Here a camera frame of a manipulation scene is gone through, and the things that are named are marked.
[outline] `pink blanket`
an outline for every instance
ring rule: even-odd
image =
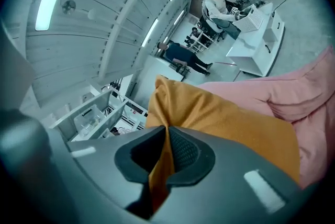
[[[335,55],[328,47],[314,62],[277,77],[199,86],[250,109],[292,123],[300,150],[300,185],[321,179],[335,153]]]

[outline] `ceiling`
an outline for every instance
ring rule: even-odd
[[[35,71],[25,98],[26,110],[42,110],[87,80],[105,84],[140,70],[146,56],[155,51],[156,43],[165,38],[191,2],[73,0],[76,9],[67,15],[62,11],[66,1],[56,1],[47,31],[35,30],[40,0],[6,0],[2,9],[13,43]],[[156,18],[158,24],[142,47]]]

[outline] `white cabinet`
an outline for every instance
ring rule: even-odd
[[[273,4],[260,8],[263,23],[258,30],[242,32],[227,53],[237,67],[244,72],[264,77],[268,74],[277,56],[284,33],[284,22]]]

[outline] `sneaker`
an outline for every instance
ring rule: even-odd
[[[213,63],[211,64],[208,64],[207,68],[206,68],[206,71],[208,71],[210,69],[210,67],[213,66]]]

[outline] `orange fabric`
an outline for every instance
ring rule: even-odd
[[[240,142],[299,181],[298,142],[292,125],[239,108],[200,88],[158,76],[149,102],[146,127],[179,126]],[[169,134],[149,176],[154,210],[168,195],[166,179],[174,173]]]

